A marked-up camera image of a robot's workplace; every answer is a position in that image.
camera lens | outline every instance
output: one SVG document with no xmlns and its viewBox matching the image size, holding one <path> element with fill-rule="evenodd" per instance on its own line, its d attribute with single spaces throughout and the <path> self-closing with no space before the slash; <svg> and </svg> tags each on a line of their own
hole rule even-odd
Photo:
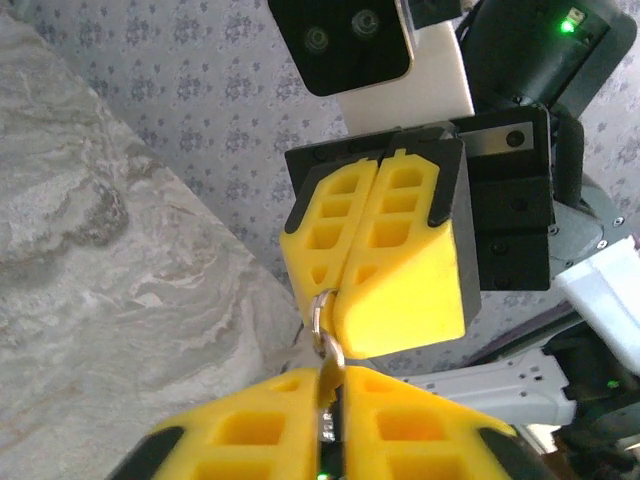
<svg viewBox="0 0 640 480">
<path fill-rule="evenodd" d="M 351 20 L 351 28 L 360 38 L 370 38 L 380 28 L 380 19 L 372 10 L 360 10 Z"/>
<path fill-rule="evenodd" d="M 329 46 L 329 35 L 320 27 L 311 27 L 304 37 L 304 46 L 310 53 L 322 53 Z"/>
</svg>

patterned wallpaper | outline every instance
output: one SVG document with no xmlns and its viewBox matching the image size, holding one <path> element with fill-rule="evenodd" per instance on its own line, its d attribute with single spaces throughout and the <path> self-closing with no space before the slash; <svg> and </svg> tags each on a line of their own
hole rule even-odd
<svg viewBox="0 0 640 480">
<path fill-rule="evenodd" d="M 640 20 L 640 0 L 618 3 Z M 306 92 L 266 2 L 16 0 L 16 7 L 286 283 L 278 235 L 294 197 L 282 153 L 346 130 L 332 99 Z M 636 44 L 583 116 L 586 169 L 637 230 L 639 55 Z M 467 339 L 430 351 L 442 362 L 465 356 L 559 300 L 557 292 L 487 294 Z M 420 355 L 394 357 L 392 366 L 423 368 Z"/>
</svg>

marble countertop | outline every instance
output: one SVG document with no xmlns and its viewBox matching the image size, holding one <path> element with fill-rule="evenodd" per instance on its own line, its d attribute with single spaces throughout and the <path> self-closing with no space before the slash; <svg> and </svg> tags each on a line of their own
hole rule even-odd
<svg viewBox="0 0 640 480">
<path fill-rule="evenodd" d="M 0 479 L 104 478 L 271 375 L 289 293 L 32 27 L 0 10 Z"/>
</svg>

green led light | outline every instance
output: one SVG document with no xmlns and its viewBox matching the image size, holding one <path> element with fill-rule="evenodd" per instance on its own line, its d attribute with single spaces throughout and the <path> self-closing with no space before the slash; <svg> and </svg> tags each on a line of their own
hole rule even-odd
<svg viewBox="0 0 640 480">
<path fill-rule="evenodd" d="M 571 20 L 565 20 L 560 25 L 560 31 L 562 33 L 573 33 L 576 31 L 576 26 L 571 22 Z"/>
</svg>

yellow gripper pad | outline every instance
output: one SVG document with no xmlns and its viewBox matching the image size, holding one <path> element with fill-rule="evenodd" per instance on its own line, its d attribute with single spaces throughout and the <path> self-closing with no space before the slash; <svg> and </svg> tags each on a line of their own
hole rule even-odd
<svg viewBox="0 0 640 480">
<path fill-rule="evenodd" d="M 280 236 L 298 306 L 350 358 L 459 338 L 480 310 L 464 144 L 394 139 L 381 161 L 311 169 Z"/>
<path fill-rule="evenodd" d="M 317 387 L 317 370 L 294 370 L 170 418 L 109 480 L 331 478 Z M 503 422 L 373 370 L 347 367 L 341 410 L 349 480 L 550 478 Z"/>
</svg>

